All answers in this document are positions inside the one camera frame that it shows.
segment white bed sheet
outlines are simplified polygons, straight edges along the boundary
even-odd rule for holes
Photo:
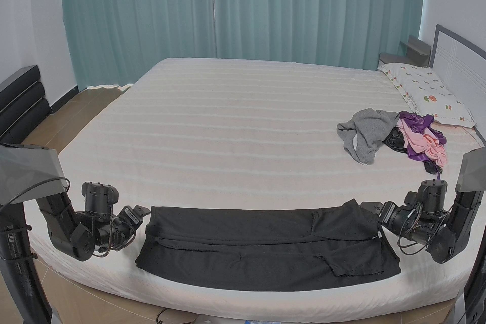
[[[382,72],[290,63],[167,59],[94,118],[61,152],[70,198],[84,208],[84,181],[119,190],[125,205],[299,209],[393,200],[432,176],[423,164],[383,146],[368,166],[352,160],[338,122],[372,107],[406,110]],[[437,125],[447,137],[446,209],[463,153],[479,146],[472,130]],[[134,243],[86,262],[59,253],[35,202],[26,203],[33,248],[55,270],[93,288],[196,313],[269,321],[330,322],[377,316],[454,298],[472,268],[486,220],[481,206],[464,252],[446,264],[422,251],[398,253],[401,274],[345,288],[300,292],[208,289],[136,267]]]

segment purple garment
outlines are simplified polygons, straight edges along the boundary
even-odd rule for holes
[[[420,116],[419,114],[411,114],[410,112],[402,111],[402,112],[398,112],[398,115],[400,119],[403,119],[403,121],[407,124],[407,126],[410,127],[410,129],[414,133],[423,134],[424,130],[428,128],[437,137],[437,139],[439,140],[439,144],[441,145],[446,144],[447,139],[444,136],[444,134],[441,133],[440,131],[434,130],[430,126],[434,122],[434,117],[431,114]],[[414,149],[412,149],[412,147],[410,146],[410,144],[407,146],[407,155],[410,159],[413,159],[414,161],[420,161],[420,162],[430,161],[434,163],[433,161],[430,160],[428,156],[425,155],[425,153],[415,152]],[[437,178],[439,177],[440,177],[439,169],[437,168]]]
[[[400,119],[403,119],[403,121],[407,123],[407,126],[409,126],[414,133],[423,134],[424,130],[428,128],[437,137],[440,145],[445,145],[447,143],[447,139],[444,134],[440,131],[434,130],[430,126],[434,122],[434,117],[431,114],[420,116],[419,114],[411,114],[407,111],[402,111],[398,114]]]

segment pink cloth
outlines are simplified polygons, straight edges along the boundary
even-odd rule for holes
[[[439,144],[438,138],[428,128],[424,130],[423,135],[421,133],[414,133],[403,119],[398,120],[397,127],[403,133],[405,148],[410,144],[410,147],[415,152],[424,153],[437,166],[443,167],[447,163],[444,146]]]

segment pillowcase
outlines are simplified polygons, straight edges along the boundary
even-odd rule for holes
[[[476,122],[469,109],[447,90],[429,67],[391,63],[380,65],[410,109],[421,115],[431,114],[442,124],[472,128]]]

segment tile floor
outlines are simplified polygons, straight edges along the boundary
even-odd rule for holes
[[[122,93],[119,88],[84,90],[54,115],[47,117],[24,143],[51,147],[59,153],[90,120]],[[66,279],[42,259],[35,260],[35,265],[50,303],[58,309],[65,324],[149,324],[155,322],[161,310],[161,307],[128,300]],[[445,301],[401,313],[349,321],[348,324],[439,324],[446,317],[452,303],[452,300]],[[1,278],[0,314],[2,322],[22,323]],[[164,324],[182,324],[196,317],[194,313],[173,309],[161,315]]]

